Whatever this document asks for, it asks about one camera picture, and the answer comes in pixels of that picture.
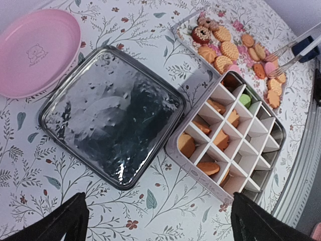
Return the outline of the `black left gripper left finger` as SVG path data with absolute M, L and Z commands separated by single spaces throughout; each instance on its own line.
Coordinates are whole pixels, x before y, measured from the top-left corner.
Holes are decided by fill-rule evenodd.
M 88 220 L 85 193 L 78 192 L 43 219 L 5 240 L 86 240 Z

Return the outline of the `green sandwich cookie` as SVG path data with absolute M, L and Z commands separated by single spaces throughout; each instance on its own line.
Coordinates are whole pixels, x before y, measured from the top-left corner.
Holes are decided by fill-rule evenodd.
M 241 94 L 239 101 L 247 108 L 249 109 L 252 103 L 252 98 L 248 94 Z

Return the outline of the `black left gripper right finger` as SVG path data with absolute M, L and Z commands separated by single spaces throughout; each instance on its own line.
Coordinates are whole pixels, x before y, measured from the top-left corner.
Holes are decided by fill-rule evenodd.
M 238 192 L 234 193 L 231 225 L 234 240 L 312 240 Z

